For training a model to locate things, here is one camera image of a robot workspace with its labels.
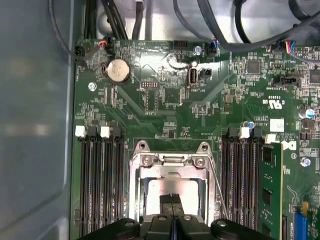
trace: colored wires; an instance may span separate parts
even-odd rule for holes
[[[286,53],[290,55],[294,49],[294,46],[296,45],[296,41],[285,41],[284,44]]]

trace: capacitor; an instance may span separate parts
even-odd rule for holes
[[[300,162],[301,166],[308,167],[311,165],[311,160],[307,157],[303,157]]]
[[[244,121],[243,126],[252,130],[255,128],[256,125],[253,121]]]
[[[103,66],[102,72],[112,83],[120,85],[129,80],[131,69],[125,60],[115,58],[108,62],[107,65]]]
[[[301,119],[312,119],[315,116],[315,111],[311,108],[301,109],[299,112],[299,117]]]
[[[202,54],[202,47],[201,46],[195,46],[193,49],[193,54],[196,56],[200,56]]]

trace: screw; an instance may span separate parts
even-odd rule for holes
[[[144,157],[142,158],[142,165],[145,166],[145,167],[151,166],[151,165],[152,165],[152,162],[153,162],[153,160],[152,160],[152,158],[149,157],[149,156],[144,156]]]
[[[91,92],[94,92],[96,89],[97,89],[97,84],[95,82],[90,82],[88,84],[88,89],[91,91]]]
[[[134,225],[134,223],[132,221],[128,221],[128,222],[125,223],[126,227],[130,227],[130,226],[133,226],[133,225]]]
[[[303,157],[301,159],[301,162],[300,164],[303,166],[303,167],[309,167],[311,165],[311,160],[307,157]]]
[[[205,166],[205,160],[203,158],[197,158],[195,160],[195,163],[194,163],[197,167],[204,167]]]
[[[183,216],[183,219],[186,220],[186,221],[190,221],[191,220],[191,216],[185,215],[185,216]]]
[[[201,46],[195,46],[193,49],[194,55],[200,56],[202,54],[202,47]]]
[[[216,224],[218,224],[220,227],[227,226],[227,224],[224,221],[218,221]]]

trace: mounting hole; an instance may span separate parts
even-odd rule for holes
[[[207,150],[208,150],[208,145],[207,145],[207,144],[204,144],[204,145],[202,146],[202,150],[203,150],[203,151],[207,151]]]
[[[144,143],[140,143],[139,148],[140,149],[145,149],[146,145]]]

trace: integrated circuit chip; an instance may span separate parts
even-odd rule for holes
[[[310,84],[320,84],[320,70],[315,69],[315,70],[310,70],[309,72],[310,76]]]
[[[248,61],[246,71],[248,74],[260,74],[260,62]]]

